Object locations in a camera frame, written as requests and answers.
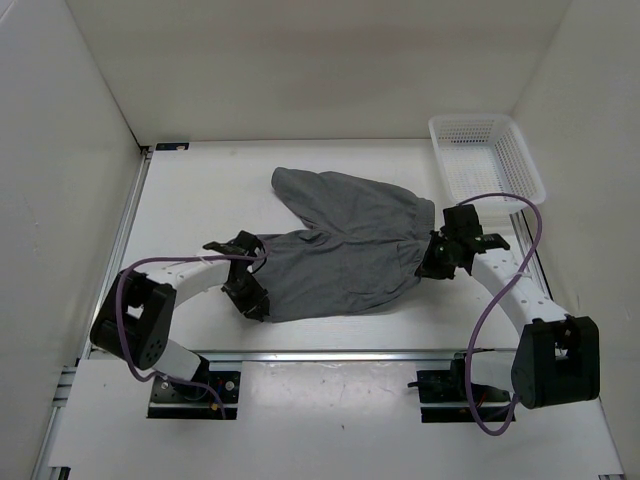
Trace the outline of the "grey shorts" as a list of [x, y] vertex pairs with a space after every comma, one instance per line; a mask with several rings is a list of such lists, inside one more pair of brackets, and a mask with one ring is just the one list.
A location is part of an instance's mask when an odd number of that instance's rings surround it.
[[255, 275], [270, 301], [266, 321], [359, 315], [417, 286], [435, 204], [402, 187], [278, 167], [271, 186], [303, 229], [266, 234]]

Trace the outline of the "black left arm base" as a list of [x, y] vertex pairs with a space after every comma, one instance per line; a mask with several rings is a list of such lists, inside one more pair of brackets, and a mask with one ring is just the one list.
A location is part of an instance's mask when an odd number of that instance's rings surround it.
[[172, 420], [235, 420], [241, 386], [239, 370], [211, 369], [204, 357], [167, 350], [153, 366], [156, 374], [147, 417]]

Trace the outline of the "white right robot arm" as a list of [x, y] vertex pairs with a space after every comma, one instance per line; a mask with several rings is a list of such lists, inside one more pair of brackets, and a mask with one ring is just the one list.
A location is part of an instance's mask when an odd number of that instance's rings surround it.
[[472, 348], [451, 364], [449, 387], [470, 400], [485, 386], [508, 391], [527, 409], [590, 401], [600, 394], [599, 329], [551, 300], [519, 269], [498, 234], [450, 238], [432, 232], [419, 269], [437, 280], [465, 270], [492, 296], [519, 337], [515, 351]]

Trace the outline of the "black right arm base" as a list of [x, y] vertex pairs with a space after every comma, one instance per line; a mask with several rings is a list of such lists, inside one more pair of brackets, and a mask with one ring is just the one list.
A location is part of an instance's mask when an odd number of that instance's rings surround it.
[[[474, 423], [464, 387], [464, 355], [455, 354], [447, 368], [422, 368], [407, 388], [418, 393], [423, 424]], [[472, 400], [484, 423], [507, 420], [512, 394], [491, 386], [473, 384]]]

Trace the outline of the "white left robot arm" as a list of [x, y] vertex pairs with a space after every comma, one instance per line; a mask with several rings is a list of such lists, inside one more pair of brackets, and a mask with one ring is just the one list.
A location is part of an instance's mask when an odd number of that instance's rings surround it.
[[152, 257], [122, 270], [91, 327], [90, 342], [127, 362], [145, 382], [165, 376], [188, 400], [206, 395], [210, 377], [204, 358], [169, 339], [176, 307], [225, 283], [233, 267], [247, 268], [258, 257], [207, 255]]

